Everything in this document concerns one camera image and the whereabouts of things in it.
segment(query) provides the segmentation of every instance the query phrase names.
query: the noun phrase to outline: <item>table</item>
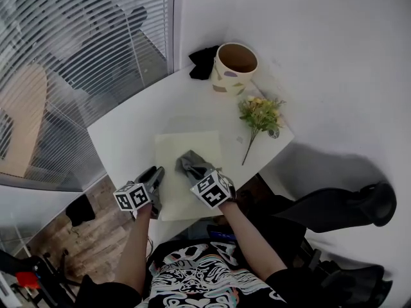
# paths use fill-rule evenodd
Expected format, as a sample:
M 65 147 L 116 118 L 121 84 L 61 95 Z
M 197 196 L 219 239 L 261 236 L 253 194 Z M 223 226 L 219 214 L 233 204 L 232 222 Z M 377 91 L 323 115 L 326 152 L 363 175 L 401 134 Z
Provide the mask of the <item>table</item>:
M 47 96 L 47 76 L 40 65 L 19 69 L 0 92 L 0 108 L 13 119 L 8 152 L 0 173 L 24 177 L 36 147 Z
M 212 90 L 211 82 L 193 80 L 191 68 L 180 70 L 131 97 L 88 127 L 91 140 L 117 188 L 155 165 L 155 136 L 164 133 L 218 130 L 223 172 L 240 188 L 267 165 L 293 139 L 285 126 L 278 139 L 261 133 L 241 165 L 250 129 L 240 120 L 238 98 Z M 194 223 L 150 223 L 154 241 L 167 241 Z

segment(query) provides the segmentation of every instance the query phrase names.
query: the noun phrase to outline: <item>cup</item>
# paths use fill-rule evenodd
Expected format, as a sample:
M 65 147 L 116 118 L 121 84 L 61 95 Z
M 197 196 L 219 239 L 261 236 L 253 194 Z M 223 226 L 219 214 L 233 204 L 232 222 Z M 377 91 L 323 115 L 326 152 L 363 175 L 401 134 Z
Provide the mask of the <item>cup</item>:
M 211 83 L 217 92 L 231 96 L 241 94 L 258 67 L 258 59 L 250 48 L 229 42 L 221 45 L 214 58 Z

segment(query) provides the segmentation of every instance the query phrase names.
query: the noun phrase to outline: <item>white table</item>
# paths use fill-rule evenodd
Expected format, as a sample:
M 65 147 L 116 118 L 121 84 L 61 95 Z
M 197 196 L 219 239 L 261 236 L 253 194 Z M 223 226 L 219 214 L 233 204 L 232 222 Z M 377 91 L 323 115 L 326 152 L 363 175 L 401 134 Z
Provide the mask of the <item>white table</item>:
M 117 188 L 155 165 L 154 140 L 159 134 L 218 130 L 223 172 L 236 188 L 250 180 L 293 139 L 286 126 L 277 139 L 260 133 L 242 166 L 250 128 L 239 119 L 239 98 L 213 91 L 209 81 L 191 79 L 190 70 L 191 67 L 183 69 L 153 84 L 88 128 Z M 155 237 L 156 242 L 167 241 L 194 222 L 152 221 L 150 237 Z

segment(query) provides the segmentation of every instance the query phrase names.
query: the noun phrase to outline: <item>gray cloth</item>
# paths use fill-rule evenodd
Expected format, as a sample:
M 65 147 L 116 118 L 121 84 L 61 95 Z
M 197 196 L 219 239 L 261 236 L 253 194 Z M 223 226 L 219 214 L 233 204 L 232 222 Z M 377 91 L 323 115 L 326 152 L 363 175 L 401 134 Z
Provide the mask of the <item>gray cloth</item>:
M 206 162 L 200 155 L 192 150 L 181 155 L 175 163 L 175 170 L 185 175 L 192 186 L 208 176 L 215 169 L 211 163 Z

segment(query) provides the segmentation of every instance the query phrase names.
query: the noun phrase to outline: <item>window blinds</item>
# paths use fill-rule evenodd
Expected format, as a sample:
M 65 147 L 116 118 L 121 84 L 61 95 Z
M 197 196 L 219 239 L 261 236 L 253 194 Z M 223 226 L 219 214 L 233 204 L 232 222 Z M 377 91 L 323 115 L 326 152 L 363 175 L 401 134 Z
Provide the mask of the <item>window blinds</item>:
M 87 127 L 172 66 L 172 0 L 1 0 L 0 182 L 81 189 Z

